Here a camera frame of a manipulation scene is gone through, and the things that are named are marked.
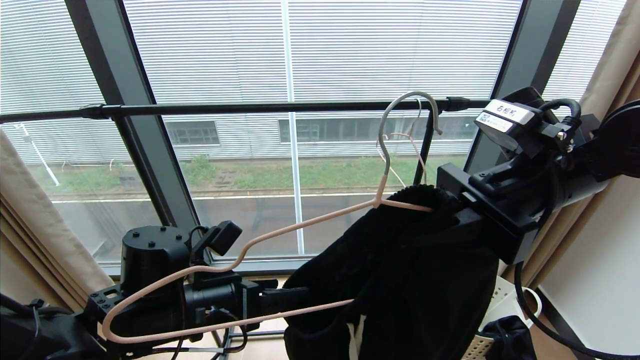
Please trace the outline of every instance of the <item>black garment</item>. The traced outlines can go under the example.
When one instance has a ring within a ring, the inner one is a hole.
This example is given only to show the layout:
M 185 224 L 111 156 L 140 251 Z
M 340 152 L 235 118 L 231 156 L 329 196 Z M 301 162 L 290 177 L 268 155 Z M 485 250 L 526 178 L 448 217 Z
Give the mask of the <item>black garment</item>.
M 536 360 L 529 328 L 519 316 L 490 322 L 479 335 L 493 338 L 493 345 L 485 355 L 487 360 Z
M 435 211 L 371 209 L 290 276 L 284 287 L 308 287 L 309 306 L 355 299 L 287 318 L 290 359 L 349 359 L 346 324 L 362 326 L 360 315 L 359 359 L 462 358 L 491 301 L 498 259 L 481 240 L 430 243 L 429 234 L 455 225 L 461 209 L 444 191 L 411 186 L 389 199 Z

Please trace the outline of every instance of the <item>robotic arm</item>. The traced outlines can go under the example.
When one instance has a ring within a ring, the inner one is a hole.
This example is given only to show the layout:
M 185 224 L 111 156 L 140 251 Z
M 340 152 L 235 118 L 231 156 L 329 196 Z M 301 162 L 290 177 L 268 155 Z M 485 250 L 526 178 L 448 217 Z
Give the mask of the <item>robotic arm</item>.
M 569 107 L 571 115 L 558 121 L 551 109 L 560 106 Z M 507 264 L 519 263 L 521 269 L 553 210 L 601 191 L 620 174 L 640 177 L 639 117 L 640 101 L 634 101 L 600 123 L 592 115 L 582 115 L 577 102 L 545 102 L 533 88 L 492 100 L 475 123 L 500 146 L 506 161 L 476 174 L 453 164 L 438 168 L 436 185 L 466 204 L 456 215 L 459 224 L 441 235 L 488 233 L 496 255 Z M 197 230 L 202 230 L 202 239 L 192 244 Z M 191 231 L 160 226 L 131 229 L 122 240 L 121 283 L 92 293 L 82 313 L 39 316 L 37 303 L 23 306 L 3 297 L 3 355 L 19 357 L 29 350 L 32 358 L 133 359 L 151 354 L 153 347 L 168 341 L 111 343 L 98 336 L 98 323 L 115 304 L 146 285 L 188 266 L 209 265 L 205 249 L 224 255 L 240 233 L 230 221 Z M 307 302 L 306 288 L 276 287 L 275 280 L 247 281 L 233 271 L 197 273 L 188 284 L 168 284 L 127 307 L 115 317 L 112 329 L 122 336 L 176 331 L 227 322 L 230 317 L 297 309 Z M 248 325 L 245 331 L 258 326 Z M 189 340 L 201 338 L 199 334 Z M 38 346 L 30 348 L 34 342 Z

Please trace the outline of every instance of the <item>grass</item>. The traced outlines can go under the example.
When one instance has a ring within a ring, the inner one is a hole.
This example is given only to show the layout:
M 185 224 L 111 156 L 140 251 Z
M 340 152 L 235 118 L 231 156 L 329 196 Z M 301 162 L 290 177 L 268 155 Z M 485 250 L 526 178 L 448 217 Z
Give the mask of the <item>grass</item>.
M 435 169 L 448 162 L 457 166 L 464 164 L 464 156 L 432 156 L 428 159 L 428 183 L 435 182 Z M 300 160 L 300 185 L 302 188 L 343 188 L 357 186 L 377 186 L 384 162 L 380 158 L 342 158 Z M 416 159 L 413 157 L 394 158 L 393 169 L 405 184 L 413 182 Z M 220 188 L 219 177 L 231 174 L 229 190 L 291 189 L 293 179 L 290 160 L 264 161 L 219 161 L 211 162 L 206 155 L 197 155 L 191 161 L 181 161 L 180 167 L 187 184 L 192 190 Z M 132 167 L 114 163 L 98 167 L 52 167 L 60 186 L 55 186 L 44 167 L 33 167 L 31 172 L 42 188 L 49 194 L 64 193 L 124 193 L 120 176 L 133 173 Z M 400 182 L 389 174 L 388 185 L 398 188 Z

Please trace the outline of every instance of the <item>road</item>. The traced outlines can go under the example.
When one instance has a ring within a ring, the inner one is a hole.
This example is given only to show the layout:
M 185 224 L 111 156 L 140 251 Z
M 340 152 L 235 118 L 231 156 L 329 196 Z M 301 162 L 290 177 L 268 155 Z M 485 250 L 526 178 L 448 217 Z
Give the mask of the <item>road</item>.
M 302 197 L 303 219 L 310 219 L 371 199 L 372 195 L 322 195 Z M 67 225 L 98 261 L 119 261 L 122 236 L 133 227 L 159 225 L 149 200 L 54 202 Z M 203 225 L 234 221 L 243 229 L 227 253 L 235 256 L 251 239 L 295 223 L 293 197 L 243 197 L 194 199 Z M 304 228 L 306 254 L 318 254 L 335 241 L 367 209 Z M 296 233 L 257 244 L 248 256 L 297 255 Z

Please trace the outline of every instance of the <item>wooden floor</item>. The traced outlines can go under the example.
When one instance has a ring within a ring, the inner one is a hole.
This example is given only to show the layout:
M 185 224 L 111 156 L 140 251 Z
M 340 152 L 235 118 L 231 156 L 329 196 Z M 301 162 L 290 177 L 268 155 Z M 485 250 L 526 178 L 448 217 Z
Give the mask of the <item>wooden floor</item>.
M 551 327 L 549 321 L 544 315 L 540 316 L 540 320 Z M 260 329 L 256 331 L 273 331 L 284 330 L 287 327 L 287 323 L 284 319 L 275 319 L 262 322 Z M 535 325 L 531 328 L 531 338 L 536 351 L 536 357 L 538 360 L 577 360 L 573 352 L 568 348 L 556 343 L 552 338 L 549 338 L 546 334 L 540 331 Z M 234 346 L 240 344 L 241 338 L 236 338 L 237 341 L 233 342 Z M 175 346 L 175 343 L 163 345 L 164 347 Z M 193 345 L 185 342 L 185 347 L 215 347 L 215 342 L 211 334 L 205 334 L 204 339 Z M 158 354 L 154 356 L 145 357 L 145 359 L 171 359 L 171 354 Z M 182 353 L 178 356 L 178 360 L 209 360 L 211 358 L 210 353 Z M 246 348 L 237 354 L 230 354 L 229 360 L 288 360 L 287 352 L 284 347 L 284 340 L 282 336 L 268 336 L 268 337 L 253 337 L 249 338 L 249 342 Z

